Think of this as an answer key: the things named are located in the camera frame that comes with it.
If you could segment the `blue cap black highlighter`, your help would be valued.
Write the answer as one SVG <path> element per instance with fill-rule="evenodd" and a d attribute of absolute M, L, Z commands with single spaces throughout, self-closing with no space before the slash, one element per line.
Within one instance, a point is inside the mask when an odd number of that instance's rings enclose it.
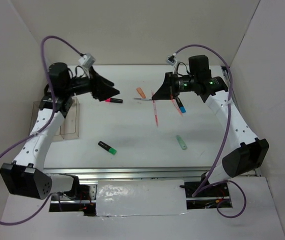
<path fill-rule="evenodd" d="M 181 102 L 181 100 L 178 97 L 176 97 L 175 100 L 176 100 L 176 103 L 177 103 L 178 108 L 180 109 L 181 113 L 184 114 L 186 112 L 186 109 L 185 109 L 183 103 Z"/>

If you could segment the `orange pen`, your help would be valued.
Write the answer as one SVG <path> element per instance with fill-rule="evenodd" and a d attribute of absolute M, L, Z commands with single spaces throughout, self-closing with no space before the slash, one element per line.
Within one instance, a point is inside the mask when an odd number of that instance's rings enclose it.
<path fill-rule="evenodd" d="M 183 116 L 183 113 L 181 112 L 179 106 L 178 106 L 177 103 L 176 103 L 176 100 L 171 99 L 171 102 L 173 103 L 173 105 L 174 105 L 174 107 L 176 108 L 176 110 L 178 111 L 178 113 L 179 113 L 181 116 Z"/>
<path fill-rule="evenodd" d="M 153 97 L 153 96 L 154 96 L 154 91 L 151 90 L 151 97 Z M 159 127 L 159 120 L 158 120 L 158 114 L 157 114 L 156 101 L 152 100 L 152 104 L 153 104 L 153 111 L 154 111 L 154 117 L 155 117 L 155 124 L 156 124 L 156 127 L 158 128 Z"/>

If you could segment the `pink cap black highlighter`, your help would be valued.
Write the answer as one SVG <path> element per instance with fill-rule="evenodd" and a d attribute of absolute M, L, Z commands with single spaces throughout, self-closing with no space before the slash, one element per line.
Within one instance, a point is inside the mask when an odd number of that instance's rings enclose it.
<path fill-rule="evenodd" d="M 123 100 L 119 98 L 108 98 L 105 100 L 107 103 L 117 103 L 117 104 L 122 104 Z"/>

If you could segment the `blue ink clear pen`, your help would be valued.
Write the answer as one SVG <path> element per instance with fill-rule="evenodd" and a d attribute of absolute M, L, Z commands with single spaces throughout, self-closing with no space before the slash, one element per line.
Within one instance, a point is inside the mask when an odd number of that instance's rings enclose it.
<path fill-rule="evenodd" d="M 150 99 L 150 98 L 138 98 L 138 97 L 134 97 L 133 100 L 136 100 L 136 101 L 152 101 L 152 99 Z"/>

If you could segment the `green cap black highlighter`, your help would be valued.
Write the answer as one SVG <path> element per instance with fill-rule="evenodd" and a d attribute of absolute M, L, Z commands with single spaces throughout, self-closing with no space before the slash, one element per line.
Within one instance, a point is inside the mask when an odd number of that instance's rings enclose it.
<path fill-rule="evenodd" d="M 99 141 L 98 145 L 112 155 L 115 155 L 117 153 L 116 149 L 114 149 L 113 147 L 109 146 L 108 144 L 106 144 L 102 141 Z"/>

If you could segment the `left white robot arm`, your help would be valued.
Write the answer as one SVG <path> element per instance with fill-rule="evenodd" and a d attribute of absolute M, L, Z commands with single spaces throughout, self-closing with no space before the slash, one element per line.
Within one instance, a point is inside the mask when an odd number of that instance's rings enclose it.
<path fill-rule="evenodd" d="M 91 93 L 100 102 L 118 95 L 114 83 L 90 67 L 86 76 L 71 77 L 63 62 L 49 66 L 52 90 L 47 89 L 38 106 L 35 124 L 19 154 L 4 163 L 0 175 L 12 195 L 45 199 L 53 192 L 53 179 L 43 172 L 46 155 L 56 132 L 73 105 L 73 96 Z"/>

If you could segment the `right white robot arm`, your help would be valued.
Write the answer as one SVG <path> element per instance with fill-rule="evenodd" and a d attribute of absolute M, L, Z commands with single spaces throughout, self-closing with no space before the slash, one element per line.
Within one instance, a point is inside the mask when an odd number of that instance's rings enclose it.
<path fill-rule="evenodd" d="M 217 182 L 229 180 L 260 168 L 269 143 L 249 128 L 233 100 L 229 97 L 229 88 L 220 76 L 212 76 L 209 59 L 205 55 L 196 55 L 188 59 L 189 70 L 186 75 L 179 75 L 176 70 L 166 72 L 164 81 L 152 96 L 155 100 L 172 100 L 179 94 L 194 92 L 212 110 L 228 134 L 231 152 L 221 158 L 203 177 L 201 192 L 212 196 L 218 190 Z"/>

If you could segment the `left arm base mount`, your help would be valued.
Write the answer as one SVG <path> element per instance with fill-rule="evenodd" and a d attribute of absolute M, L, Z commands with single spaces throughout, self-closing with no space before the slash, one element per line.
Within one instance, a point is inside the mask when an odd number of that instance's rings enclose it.
<path fill-rule="evenodd" d="M 49 212 L 77 212 L 84 216 L 95 217 L 97 188 L 97 184 L 81 184 L 79 178 L 73 176 L 71 190 L 56 193 L 51 197 Z"/>

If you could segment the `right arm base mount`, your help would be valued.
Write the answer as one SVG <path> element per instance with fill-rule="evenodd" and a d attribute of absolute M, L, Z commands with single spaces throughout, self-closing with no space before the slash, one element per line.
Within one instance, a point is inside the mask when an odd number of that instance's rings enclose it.
<path fill-rule="evenodd" d="M 201 185 L 203 180 L 203 171 L 183 171 L 181 177 L 183 177 L 183 184 L 179 187 L 185 192 L 186 208 L 188 210 L 196 209 L 214 209 L 217 205 L 222 203 L 223 208 L 230 208 L 232 206 L 230 200 L 230 192 L 226 183 L 220 183 L 218 185 L 209 187 L 199 192 L 196 196 L 192 194 Z"/>

